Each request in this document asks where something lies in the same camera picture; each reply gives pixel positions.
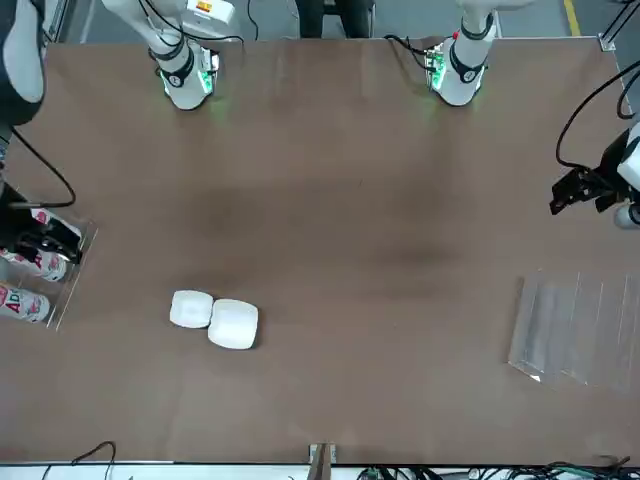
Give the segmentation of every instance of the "wire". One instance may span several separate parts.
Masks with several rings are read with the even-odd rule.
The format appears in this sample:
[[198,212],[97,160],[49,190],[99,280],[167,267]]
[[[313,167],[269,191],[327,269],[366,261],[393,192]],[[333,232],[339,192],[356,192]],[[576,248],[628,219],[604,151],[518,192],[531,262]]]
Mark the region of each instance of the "wire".
[[590,167],[587,167],[586,165],[582,165],[580,163],[567,162],[566,160],[563,160],[562,156],[560,155],[560,149],[562,147],[562,141],[564,140],[564,137],[567,135],[567,132],[571,128],[571,125],[573,124],[573,121],[576,119],[578,114],[584,109],[584,107],[586,107],[589,104],[589,102],[591,102],[591,100],[593,100],[596,96],[598,96],[603,90],[605,90],[612,83],[614,83],[618,79],[622,78],[627,73],[629,73],[630,71],[634,70],[635,68],[638,68],[639,66],[640,66],[640,60],[637,60],[634,63],[632,63],[631,65],[629,65],[627,68],[622,70],[620,73],[614,75],[609,80],[604,82],[602,85],[600,85],[598,88],[596,88],[593,92],[591,92],[587,96],[587,98],[585,98],[580,103],[580,105],[578,105],[578,108],[576,108],[575,111],[571,114],[571,116],[569,117],[569,120],[567,120],[567,123],[562,128],[562,132],[560,132],[560,136],[558,137],[558,142],[556,143],[556,161],[560,165],[562,165],[563,167],[568,167],[568,168],[577,168],[577,169],[582,170],[585,173],[589,173],[593,177],[597,178],[606,188],[609,188],[611,190],[615,190],[615,189],[609,184],[609,182],[607,180],[605,180],[601,175],[596,173]]
[[390,40],[390,41],[393,40],[394,42],[399,43],[402,48],[404,48],[405,50],[409,51],[409,53],[411,53],[411,56],[413,57],[413,60],[416,62],[416,64],[425,71],[431,71],[431,67],[427,67],[427,65],[424,62],[424,59],[423,61],[420,61],[420,58],[418,58],[418,55],[422,55],[424,57],[430,49],[432,49],[433,47],[441,43],[441,42],[434,43],[433,45],[427,47],[426,49],[420,49],[411,45],[411,41],[409,40],[409,37],[407,37],[405,40],[402,40],[397,35],[385,35],[384,39]]
[[20,132],[18,132],[14,127],[11,127],[11,132],[18,137],[18,140],[20,140],[20,142],[27,147],[27,150],[29,150],[33,155],[35,155],[35,157],[40,160],[45,167],[47,167],[49,170],[51,170],[51,172],[60,179],[60,181],[64,184],[65,187],[67,187],[67,190],[69,191],[69,194],[71,195],[71,199],[65,201],[65,202],[39,202],[39,203],[29,203],[29,202],[21,202],[21,203],[12,203],[9,204],[10,208],[14,208],[14,209],[22,209],[22,208],[63,208],[63,207],[70,207],[71,205],[73,205],[74,203],[76,203],[76,192],[73,189],[73,187],[71,186],[71,184],[67,181],[66,178],[64,178],[64,175],[62,175],[58,169],[56,167],[54,167],[51,163],[49,163],[49,161],[44,158],[40,152],[38,152],[35,148],[33,148],[33,146],[27,141],[26,138],[24,138],[22,136],[22,134]]
[[427,53],[427,50],[428,50],[428,49],[427,50],[421,50],[419,48],[415,48],[414,46],[412,46],[411,42],[409,41],[409,37],[407,37],[406,40],[402,40],[397,35],[385,35],[383,38],[385,40],[393,40],[395,42],[398,42],[406,50],[409,50],[410,52],[413,52],[413,53],[418,53],[420,55],[425,55]]
[[104,472],[104,480],[107,480],[109,477],[109,471],[111,470],[111,467],[113,467],[113,464],[115,463],[115,460],[116,460],[116,443],[112,442],[111,440],[102,442],[98,444],[96,447],[89,450],[87,453],[83,453],[79,457],[74,458],[73,460],[71,460],[71,466],[75,467],[78,463],[82,462],[83,460],[90,457],[94,453],[99,452],[105,447],[111,447],[111,459],[109,460],[109,463],[107,464],[107,469]]
[[405,480],[410,480],[409,476],[399,468],[396,468],[395,471],[396,471],[396,478],[398,478],[398,474],[400,474],[402,478],[404,478]]
[[47,468],[44,470],[44,473],[42,474],[42,477],[40,478],[40,480],[46,480],[52,467],[53,465],[47,465]]
[[49,43],[55,43],[51,35],[49,35],[49,33],[47,33],[47,31],[44,28],[42,29],[42,34],[44,35],[44,38],[46,38]]
[[493,471],[493,472],[492,472],[489,476],[487,476],[487,477],[484,477],[484,474],[483,474],[482,480],[491,480],[493,477],[495,477],[495,476],[496,476],[496,474],[497,474],[499,471],[500,471],[500,469],[499,469],[499,468],[496,468],[496,469],[495,469],[495,471]]
[[635,83],[638,77],[640,77],[640,70],[633,74],[633,77],[631,77],[629,82],[627,82],[624,89],[622,90],[622,94],[618,97],[618,104],[616,106],[616,113],[618,114],[618,118],[621,118],[623,120],[631,120],[635,116],[635,113],[633,112],[624,113],[622,111],[622,104],[627,97],[627,93],[629,93],[629,89]]
[[204,41],[210,41],[210,42],[217,42],[219,40],[231,40],[231,39],[236,39],[236,40],[240,40],[240,42],[242,43],[242,45],[244,46],[244,38],[242,38],[239,35],[226,35],[224,37],[202,37],[200,35],[194,35],[193,33],[187,33],[185,32],[182,27],[176,27],[173,23],[171,23],[169,20],[167,20],[166,18],[164,18],[162,16],[162,14],[158,11],[158,9],[153,5],[153,3],[151,3],[151,0],[144,0],[144,2],[149,6],[149,8],[153,11],[153,13],[155,13],[158,18],[160,20],[162,20],[166,25],[168,25],[169,27],[173,28],[174,30],[180,32],[182,35],[185,35],[187,38],[191,38],[193,40],[204,40]]
[[[140,8],[142,8],[142,11],[144,12],[144,15],[147,17],[147,21],[149,22],[149,24],[151,24],[151,16],[149,15],[149,12],[147,12],[147,9],[144,8],[144,4],[142,3],[142,0],[138,0],[138,4],[140,5]],[[162,43],[164,43],[167,47],[169,48],[176,48],[178,45],[180,45],[180,42],[182,42],[182,39],[184,38],[184,33],[180,32],[180,40],[178,40],[178,43],[169,43],[167,42],[162,35],[158,35],[158,38],[160,39],[160,41]]]
[[249,21],[253,24],[253,26],[256,29],[256,34],[253,39],[255,41],[258,41],[258,37],[260,36],[260,27],[258,27],[258,24],[256,23],[256,21],[253,19],[253,16],[251,15],[251,0],[247,0],[247,17],[249,17]]

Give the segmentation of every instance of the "white foam block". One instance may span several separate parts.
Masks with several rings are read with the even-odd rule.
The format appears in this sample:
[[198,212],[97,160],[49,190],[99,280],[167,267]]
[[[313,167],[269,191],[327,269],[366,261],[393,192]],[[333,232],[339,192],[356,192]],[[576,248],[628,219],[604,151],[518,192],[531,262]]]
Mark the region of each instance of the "white foam block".
[[173,294],[169,319],[185,328],[204,328],[211,323],[213,297],[195,290],[178,290]]
[[258,309],[250,303],[223,298],[213,303],[208,335],[216,345],[234,350],[251,348],[258,331]]

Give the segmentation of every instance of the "transparent plastic container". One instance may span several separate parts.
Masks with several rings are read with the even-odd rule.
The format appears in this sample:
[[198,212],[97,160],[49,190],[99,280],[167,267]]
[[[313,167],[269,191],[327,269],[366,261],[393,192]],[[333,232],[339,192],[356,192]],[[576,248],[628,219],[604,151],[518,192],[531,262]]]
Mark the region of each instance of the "transparent plastic container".
[[539,382],[640,391],[637,276],[542,271],[525,277],[509,363]]
[[[82,250],[80,265],[68,263],[64,278],[58,282],[49,282],[44,278],[29,274],[21,265],[9,263],[0,258],[0,280],[13,287],[46,296],[50,303],[49,314],[43,321],[39,322],[39,324],[58,330],[69,306],[69,302],[71,301],[76,284],[78,283],[83,265],[88,260],[91,246],[98,233],[98,228],[94,222],[75,215],[70,209],[56,210],[52,213],[79,230],[82,238],[80,242],[80,248]],[[15,318],[5,318],[1,315],[0,317],[3,321],[20,321]]]

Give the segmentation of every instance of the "black pants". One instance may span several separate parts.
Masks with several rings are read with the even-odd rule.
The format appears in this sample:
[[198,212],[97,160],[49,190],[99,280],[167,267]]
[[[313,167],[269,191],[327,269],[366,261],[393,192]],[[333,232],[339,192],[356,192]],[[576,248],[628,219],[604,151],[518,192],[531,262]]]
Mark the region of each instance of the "black pants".
[[[348,38],[369,38],[371,0],[335,0]],[[321,38],[324,0],[296,0],[300,16],[300,37]]]

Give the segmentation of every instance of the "brown table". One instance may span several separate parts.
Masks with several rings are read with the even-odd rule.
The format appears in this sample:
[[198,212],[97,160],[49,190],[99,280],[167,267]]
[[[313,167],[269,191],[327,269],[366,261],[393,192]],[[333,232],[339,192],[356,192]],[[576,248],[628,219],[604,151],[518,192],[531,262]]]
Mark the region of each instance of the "brown table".
[[[139,46],[55,46],[24,128],[100,225],[60,332],[0,323],[0,458],[594,462],[638,454],[637,401],[506,363],[519,277],[638,271],[637,235],[552,217],[557,135],[616,72],[595,39],[503,40],[468,108],[384,41],[223,49],[218,95],[163,96]],[[596,164],[618,86],[567,138]],[[9,178],[63,195],[12,146]],[[257,348],[168,321],[198,289],[261,309]]]

